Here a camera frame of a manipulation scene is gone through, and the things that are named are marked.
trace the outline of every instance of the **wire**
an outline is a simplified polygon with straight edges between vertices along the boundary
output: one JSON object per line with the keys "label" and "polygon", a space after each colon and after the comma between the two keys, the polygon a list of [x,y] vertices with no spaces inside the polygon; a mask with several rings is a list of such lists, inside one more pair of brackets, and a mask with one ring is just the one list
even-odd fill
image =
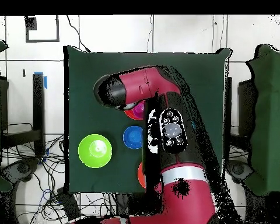
{"label": "wire", "polygon": [[212,51],[213,51],[213,47],[214,47],[214,45],[213,45],[214,44],[214,38],[213,38],[214,37],[214,31],[213,31],[214,30],[214,24],[213,24],[214,20],[215,20],[215,15],[212,15]]}
{"label": "wire", "polygon": [[41,187],[41,185],[40,185],[40,179],[37,177],[37,175],[34,173],[34,176],[37,178],[37,180],[38,180],[38,184],[39,184],[39,187],[40,187],[40,190],[41,191],[43,191],[43,193],[45,192],[43,189],[42,189],[42,187]]}
{"label": "wire", "polygon": [[229,157],[229,158],[238,158],[238,157],[243,157],[243,156],[244,156],[245,158],[247,158],[246,155],[231,156],[231,157]]}
{"label": "wire", "polygon": [[77,29],[76,29],[73,25],[71,25],[71,21],[70,21],[68,15],[67,15],[67,18],[68,18],[68,23],[69,23],[69,25],[70,25],[73,29],[76,30],[76,32],[77,32],[77,34],[78,34],[78,36],[79,36],[79,42],[84,46],[84,48],[85,48],[85,50],[86,50],[87,52],[91,53],[90,50],[81,42],[80,34],[79,34],[79,32],[77,31]]}
{"label": "wire", "polygon": [[47,221],[49,218],[50,218],[50,216],[51,215],[53,215],[53,213],[55,213],[55,211],[52,211],[48,216],[46,216],[41,222],[39,222],[38,224],[43,224],[45,221]]}
{"label": "wire", "polygon": [[[152,15],[150,15],[151,17],[150,17],[150,19],[149,19],[149,22],[151,23],[151,25],[152,25]],[[151,32],[152,32],[152,29],[150,30],[150,32],[149,32],[149,34],[148,34],[148,40],[147,40],[147,53],[148,53],[148,43],[149,43],[149,38],[150,38],[150,36],[151,36]]]}
{"label": "wire", "polygon": [[221,39],[220,39],[220,48],[221,48],[221,42],[222,42],[223,31],[224,31],[224,15],[223,15],[223,26],[222,26],[222,33],[221,33]]}
{"label": "wire", "polygon": [[21,125],[21,124],[29,124],[31,126],[31,130],[33,130],[33,126],[31,125],[31,123],[19,123],[19,124],[9,124],[9,125]]}
{"label": "wire", "polygon": [[19,220],[19,217],[22,216],[22,215],[25,215],[25,214],[35,214],[35,212],[25,212],[25,213],[22,213],[22,214],[17,216],[17,219]]}

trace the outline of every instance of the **button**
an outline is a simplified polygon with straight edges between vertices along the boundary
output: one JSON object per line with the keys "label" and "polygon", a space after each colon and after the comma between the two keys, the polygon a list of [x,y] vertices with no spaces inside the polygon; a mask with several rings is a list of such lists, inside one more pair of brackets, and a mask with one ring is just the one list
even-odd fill
{"label": "button", "polygon": [[172,146],[173,145],[173,141],[172,140],[167,140],[166,145],[167,146]]}
{"label": "button", "polygon": [[165,125],[165,132],[168,138],[175,138],[181,134],[181,128],[178,124],[169,123]]}
{"label": "button", "polygon": [[178,122],[178,120],[179,120],[178,117],[173,117],[173,118],[172,118],[172,121],[173,121],[173,122]]}
{"label": "button", "polygon": [[183,141],[182,138],[176,138],[176,143],[177,143],[178,145],[181,145],[181,144],[184,143],[184,141]]}
{"label": "button", "polygon": [[172,116],[173,116],[173,113],[172,113],[171,111],[169,111],[169,112],[167,113],[167,116],[168,116],[168,117],[172,117]]}

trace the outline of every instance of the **dark green table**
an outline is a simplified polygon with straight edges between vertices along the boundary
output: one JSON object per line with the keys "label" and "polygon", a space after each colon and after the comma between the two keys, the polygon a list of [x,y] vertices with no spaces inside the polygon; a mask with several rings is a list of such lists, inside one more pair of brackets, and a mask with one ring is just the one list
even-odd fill
{"label": "dark green table", "polygon": [[[222,122],[225,61],[229,49],[218,54],[185,53],[86,53],[67,47],[69,56],[69,190],[70,192],[144,192],[137,179],[142,149],[131,150],[123,143],[130,125],[142,126],[124,112],[101,106],[93,85],[105,74],[148,64],[175,67],[189,84],[219,164],[222,161]],[[112,144],[110,162],[99,169],[85,166],[78,146],[87,135],[104,135]]]}

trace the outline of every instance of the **black cable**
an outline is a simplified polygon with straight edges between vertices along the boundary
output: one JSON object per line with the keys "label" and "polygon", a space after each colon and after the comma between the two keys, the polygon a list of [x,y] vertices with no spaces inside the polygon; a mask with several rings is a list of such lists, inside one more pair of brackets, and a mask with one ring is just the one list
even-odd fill
{"label": "black cable", "polygon": [[109,199],[110,213],[112,214],[113,207],[112,207],[112,204],[111,204],[111,197],[110,197],[110,193],[108,193],[108,199]]}
{"label": "black cable", "polygon": [[20,124],[9,124],[9,125],[21,125],[21,124],[29,124],[31,126],[31,130],[33,130],[33,126],[31,125],[31,123],[20,123]]}
{"label": "black cable", "polygon": [[17,216],[17,219],[19,220],[19,217],[22,216],[22,215],[25,215],[25,214],[35,214],[35,212],[25,212],[25,213],[22,213],[22,214]]}
{"label": "black cable", "polygon": [[223,26],[222,26],[222,33],[221,33],[221,39],[220,39],[220,48],[221,48],[221,42],[222,42],[223,31],[224,31],[224,15],[223,15]]}
{"label": "black cable", "polygon": [[80,209],[80,211],[83,210],[83,209],[85,209],[85,208],[87,208],[87,207],[89,207],[89,206],[91,206],[94,202],[96,202],[96,201],[98,201],[98,200],[103,200],[103,198],[99,198],[99,199],[96,199],[96,200],[92,201],[91,204],[89,204],[89,205],[83,207],[82,209]]}
{"label": "black cable", "polygon": [[247,158],[246,155],[230,156],[229,158],[238,158],[238,157],[243,157],[243,156],[244,156],[245,158]]}
{"label": "black cable", "polygon": [[78,36],[79,36],[79,42],[84,46],[85,50],[86,50],[87,52],[90,53],[90,50],[81,42],[80,34],[79,34],[79,32],[77,31],[77,29],[76,29],[73,25],[71,25],[71,21],[69,20],[68,15],[67,15],[67,18],[68,18],[68,23],[69,23],[69,25],[70,25],[73,29],[76,30],[76,32],[77,32],[77,34],[78,34]]}
{"label": "black cable", "polygon": [[213,24],[214,20],[215,20],[215,15],[212,15],[212,51],[213,51],[213,47],[214,47],[214,45],[213,45],[214,44],[214,38],[213,38],[214,37],[214,31],[213,31],[214,30],[214,24]]}
{"label": "black cable", "polygon": [[64,154],[64,149],[62,148],[62,146],[64,147],[64,139],[62,141],[59,141],[59,148]]}
{"label": "black cable", "polygon": [[39,187],[40,187],[40,190],[43,191],[43,193],[45,192],[45,190],[42,189],[41,185],[40,185],[40,179],[39,177],[34,173],[34,176],[37,178],[38,180],[38,184],[39,184]]}
{"label": "black cable", "polygon": [[[150,17],[150,19],[149,19],[149,22],[151,23],[151,25],[152,25],[152,15],[150,15],[151,17]],[[149,44],[149,38],[150,38],[150,36],[151,36],[151,32],[152,32],[152,29],[150,30],[150,32],[149,32],[149,34],[148,34],[148,41],[147,41],[147,53],[148,53],[148,44]]]}
{"label": "black cable", "polygon": [[100,205],[100,217],[102,217],[102,206],[103,205],[105,205],[106,206],[106,209],[107,209],[107,212],[106,212],[106,214],[108,214],[108,211],[111,213],[111,211],[108,209],[108,206],[103,202],[103,203],[101,203],[101,205]]}

